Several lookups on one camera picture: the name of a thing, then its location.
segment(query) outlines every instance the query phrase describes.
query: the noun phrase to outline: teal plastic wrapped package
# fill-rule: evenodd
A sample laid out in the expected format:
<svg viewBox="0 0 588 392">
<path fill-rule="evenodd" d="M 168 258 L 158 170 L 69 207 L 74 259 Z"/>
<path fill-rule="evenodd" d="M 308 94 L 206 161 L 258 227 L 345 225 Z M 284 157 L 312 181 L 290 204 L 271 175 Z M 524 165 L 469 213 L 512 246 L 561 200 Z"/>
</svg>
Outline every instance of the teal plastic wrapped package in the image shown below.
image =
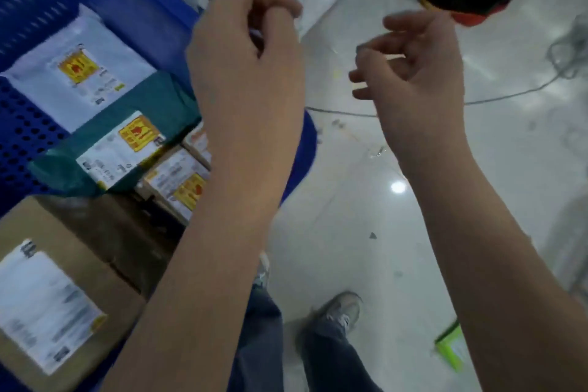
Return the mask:
<svg viewBox="0 0 588 392">
<path fill-rule="evenodd" d="M 29 169 L 66 196 L 129 191 L 199 119 L 193 95 L 158 71 L 30 162 Z"/>
</svg>

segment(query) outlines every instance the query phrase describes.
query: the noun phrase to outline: orange sticker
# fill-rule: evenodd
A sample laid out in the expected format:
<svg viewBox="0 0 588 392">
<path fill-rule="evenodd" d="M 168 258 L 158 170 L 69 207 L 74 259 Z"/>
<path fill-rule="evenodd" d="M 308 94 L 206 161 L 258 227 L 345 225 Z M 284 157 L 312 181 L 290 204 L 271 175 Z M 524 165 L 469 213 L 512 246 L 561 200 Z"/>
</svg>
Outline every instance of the orange sticker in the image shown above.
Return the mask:
<svg viewBox="0 0 588 392">
<path fill-rule="evenodd" d="M 189 179 L 184 181 L 173 196 L 184 203 L 191 211 L 196 207 L 196 202 L 200 199 L 206 181 L 198 174 L 192 174 Z"/>
<path fill-rule="evenodd" d="M 118 131 L 118 134 L 135 152 L 159 139 L 159 130 L 145 117 L 140 115 Z"/>
<path fill-rule="evenodd" d="M 92 61 L 83 50 L 70 54 L 65 61 L 59 64 L 59 69 L 72 80 L 74 84 L 83 83 L 96 73 L 100 67 Z"/>
</svg>

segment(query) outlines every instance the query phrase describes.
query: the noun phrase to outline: forearm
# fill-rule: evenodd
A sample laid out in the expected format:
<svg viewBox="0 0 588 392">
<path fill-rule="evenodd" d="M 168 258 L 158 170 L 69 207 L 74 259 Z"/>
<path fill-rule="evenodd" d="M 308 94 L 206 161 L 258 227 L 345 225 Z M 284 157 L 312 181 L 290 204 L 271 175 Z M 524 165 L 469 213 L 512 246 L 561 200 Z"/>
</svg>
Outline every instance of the forearm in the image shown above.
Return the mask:
<svg viewBox="0 0 588 392">
<path fill-rule="evenodd" d="M 227 186 L 208 184 L 103 391 L 226 389 L 259 254 L 279 201 L 242 202 Z"/>
<path fill-rule="evenodd" d="M 406 174 L 484 389 L 584 388 L 583 311 L 557 285 L 467 145 L 409 165 Z"/>
</svg>

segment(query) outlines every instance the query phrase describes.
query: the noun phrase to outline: blue crate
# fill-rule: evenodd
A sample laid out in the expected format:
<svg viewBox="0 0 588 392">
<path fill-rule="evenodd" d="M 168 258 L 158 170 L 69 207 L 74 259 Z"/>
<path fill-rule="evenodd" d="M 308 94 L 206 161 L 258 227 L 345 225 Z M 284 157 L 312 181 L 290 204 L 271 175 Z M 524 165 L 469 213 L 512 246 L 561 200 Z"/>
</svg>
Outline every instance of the blue crate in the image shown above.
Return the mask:
<svg viewBox="0 0 588 392">
<path fill-rule="evenodd" d="M 72 21 L 78 4 L 88 6 L 119 38 L 154 67 L 175 75 L 189 90 L 184 59 L 198 14 L 182 0 L 0 0 L 0 71 Z M 68 133 L 0 78 L 0 216 L 29 194 L 51 193 L 27 171 L 38 153 L 56 145 Z M 316 128 L 305 112 L 304 128 L 283 200 L 310 170 L 316 154 Z M 90 390 L 114 361 L 80 386 Z M 26 388 L 0 366 L 0 390 Z"/>
</svg>

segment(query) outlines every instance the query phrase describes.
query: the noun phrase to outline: jeans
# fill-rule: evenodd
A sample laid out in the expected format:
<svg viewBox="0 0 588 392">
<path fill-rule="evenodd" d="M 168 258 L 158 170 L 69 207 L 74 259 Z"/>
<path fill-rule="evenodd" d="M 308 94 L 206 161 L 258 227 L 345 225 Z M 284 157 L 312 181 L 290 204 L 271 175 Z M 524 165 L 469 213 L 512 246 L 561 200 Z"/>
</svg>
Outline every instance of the jeans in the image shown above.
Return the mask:
<svg viewBox="0 0 588 392">
<path fill-rule="evenodd" d="M 254 286 L 233 362 L 229 392 L 282 392 L 282 314 Z M 320 320 L 305 331 L 302 362 L 311 392 L 381 392 L 338 324 Z"/>
</svg>

